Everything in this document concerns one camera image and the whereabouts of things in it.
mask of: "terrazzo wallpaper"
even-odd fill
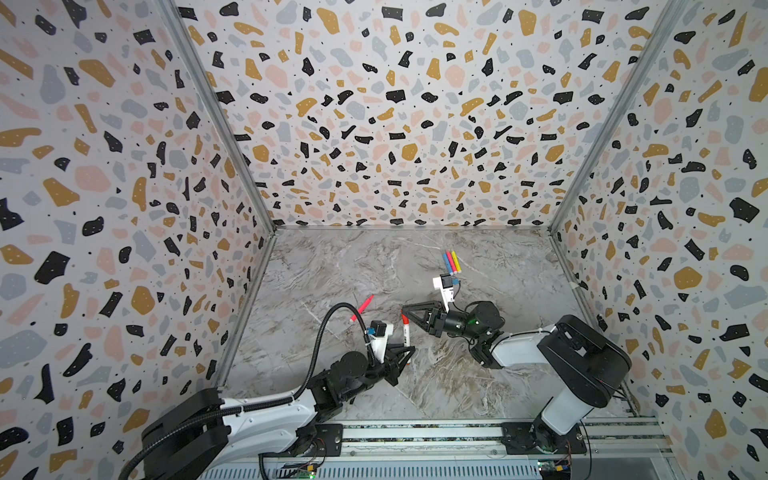
[[[148,2],[0,3],[0,477],[117,478],[265,241]]]
[[[666,2],[178,0],[277,225],[545,225]]]
[[[768,478],[768,2],[691,2],[556,233],[688,478]]]

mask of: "gray marble surface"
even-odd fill
[[[445,272],[442,251],[455,250],[462,272],[458,306],[491,300],[504,331],[581,316],[544,232],[533,230],[281,230],[256,304],[227,379],[227,396],[261,396],[298,386],[317,329],[335,303],[395,323],[402,342],[403,304],[440,300],[432,278]],[[360,328],[340,310],[328,322],[316,372],[345,352],[364,352]],[[564,384],[554,370],[523,365],[483,369],[463,339],[435,338],[413,326],[417,348],[397,387],[382,381],[346,406],[338,419],[475,419],[535,416]],[[626,416],[614,400],[591,416]]]

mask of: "black cable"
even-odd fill
[[[587,449],[589,450],[589,472],[587,472],[587,476],[584,477],[584,480],[587,480],[590,475],[592,475],[592,444],[589,442],[589,432],[587,432],[587,427],[584,426],[584,421],[579,420],[579,423],[581,423],[581,427],[584,429],[584,434],[587,436]]]
[[[170,430],[168,433],[161,436],[159,439],[155,440],[151,444],[147,445],[142,450],[140,450],[139,453],[137,453],[131,460],[126,462],[126,464],[123,466],[122,470],[120,471],[120,475],[118,476],[118,480],[127,480],[128,476],[131,474],[134,468],[136,468],[145,458],[147,458],[147,456],[149,456],[149,454],[151,454],[158,446],[162,445],[162,443],[166,442],[169,438],[185,430],[202,425],[204,423],[208,423],[212,420],[215,420],[227,415],[236,415],[241,412],[253,412],[256,410],[268,409],[275,406],[286,405],[288,403],[293,402],[294,400],[297,400],[304,393],[304,391],[306,390],[307,384],[310,382],[310,379],[314,375],[315,365],[317,364],[317,356],[319,355],[319,352],[320,352],[320,343],[323,341],[323,332],[326,329],[326,324],[328,323],[328,320],[330,319],[331,315],[333,315],[340,308],[347,308],[349,310],[352,310],[352,312],[355,314],[355,317],[357,318],[357,321],[360,324],[360,328],[362,329],[362,337],[366,342],[366,349],[368,352],[368,362],[370,365],[373,365],[373,362],[375,361],[373,357],[373,348],[371,347],[371,341],[368,336],[368,329],[366,328],[365,323],[363,323],[362,321],[362,316],[360,316],[360,312],[357,311],[357,308],[355,308],[354,305],[350,305],[349,303],[344,303],[344,302],[337,303],[336,305],[332,306],[331,309],[328,310],[328,313],[326,313],[325,317],[323,317],[323,321],[320,324],[320,328],[317,332],[317,337],[315,339],[315,348],[312,351],[312,358],[310,359],[310,367],[307,370],[306,378],[304,379],[304,382],[302,383],[301,387],[299,387],[299,389],[296,391],[296,393],[282,399],[270,400],[269,402],[251,403],[244,407],[240,407],[240,406],[229,407],[226,409],[217,410],[215,412],[208,412],[202,415],[192,417],[188,419],[186,422],[177,426],[176,428]],[[259,460],[260,460],[260,467],[261,467],[263,465],[263,460],[261,459],[261,455],[259,455]]]

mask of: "enclosure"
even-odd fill
[[[631,358],[681,478],[765,478],[768,2],[2,0],[0,477],[117,478],[201,389],[306,375],[335,303],[491,300]],[[526,419],[549,366],[411,329],[337,419]],[[349,314],[318,369],[365,351]]]

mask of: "red marker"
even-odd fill
[[[366,308],[368,308],[368,305],[371,304],[371,300],[373,300],[373,295],[368,297],[368,300],[362,303],[360,308],[357,309],[358,312],[363,313],[366,311]],[[354,322],[357,317],[352,315],[352,318],[349,319],[350,322]]]

